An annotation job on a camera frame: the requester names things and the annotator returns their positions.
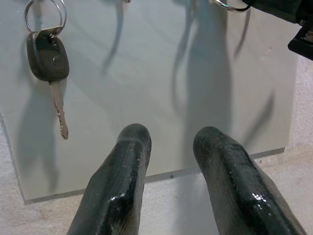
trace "white board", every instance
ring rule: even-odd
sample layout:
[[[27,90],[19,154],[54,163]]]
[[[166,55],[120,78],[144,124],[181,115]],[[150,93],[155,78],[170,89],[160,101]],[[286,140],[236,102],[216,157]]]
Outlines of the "white board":
[[[67,0],[65,141],[48,85],[28,66],[26,2],[0,8],[0,110],[26,200],[85,188],[134,122],[152,136],[148,175],[196,166],[193,138],[204,126],[251,154],[288,144],[296,26],[252,10],[244,33],[246,13],[207,0]]]

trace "car key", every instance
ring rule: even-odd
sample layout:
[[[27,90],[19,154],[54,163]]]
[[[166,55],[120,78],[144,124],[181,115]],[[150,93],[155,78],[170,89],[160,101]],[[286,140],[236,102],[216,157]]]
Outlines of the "car key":
[[[49,83],[55,109],[60,122],[63,139],[68,139],[68,128],[63,110],[63,96],[60,81],[67,78],[69,64],[63,43],[55,35],[62,26],[31,32],[27,37],[27,57],[33,74]]]

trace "white wall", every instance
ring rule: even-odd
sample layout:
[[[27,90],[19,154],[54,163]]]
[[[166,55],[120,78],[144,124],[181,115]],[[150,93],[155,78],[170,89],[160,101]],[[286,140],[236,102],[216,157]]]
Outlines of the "white wall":
[[[313,62],[299,58],[285,153],[258,159],[309,235],[313,235]],[[81,195],[25,205],[0,128],[0,234],[63,235]],[[141,235],[215,235],[204,178],[198,169],[149,178],[141,213]]]

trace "key ring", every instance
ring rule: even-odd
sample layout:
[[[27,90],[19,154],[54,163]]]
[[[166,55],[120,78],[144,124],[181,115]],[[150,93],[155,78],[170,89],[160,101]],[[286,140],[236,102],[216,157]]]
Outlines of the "key ring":
[[[64,22],[63,22],[63,16],[62,16],[62,12],[61,12],[61,9],[59,7],[59,5],[54,1],[54,0],[50,0],[51,2],[53,2],[53,4],[57,7],[58,11],[59,11],[59,15],[60,15],[60,25],[61,28],[53,35],[53,37],[56,37],[58,36],[62,30],[64,29],[64,26],[67,22],[67,9],[65,7],[65,4],[64,4],[64,1],[63,0],[60,0],[62,5],[63,5],[63,8],[64,8]],[[25,11],[24,11],[24,23],[25,23],[25,26],[26,28],[28,29],[29,32],[32,32],[32,30],[30,29],[30,26],[29,26],[29,23],[28,23],[28,12],[29,12],[29,9],[31,7],[31,5],[35,2],[35,0],[30,0],[28,2],[28,4],[26,5],[26,8],[25,8]]]
[[[228,4],[226,4],[224,2],[221,2],[221,0],[213,0],[213,2],[215,4],[217,4],[218,6],[226,8],[227,11],[232,11],[232,12],[245,12],[245,11],[249,10],[251,7],[251,5],[248,5],[245,8],[236,8],[236,7],[229,6]]]

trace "black key fob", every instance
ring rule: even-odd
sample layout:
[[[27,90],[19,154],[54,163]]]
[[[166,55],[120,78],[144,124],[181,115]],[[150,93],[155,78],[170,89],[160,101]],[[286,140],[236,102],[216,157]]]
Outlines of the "black key fob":
[[[27,56],[33,74],[42,81],[56,82],[69,73],[67,53],[56,35],[61,26],[31,32],[27,37]]]

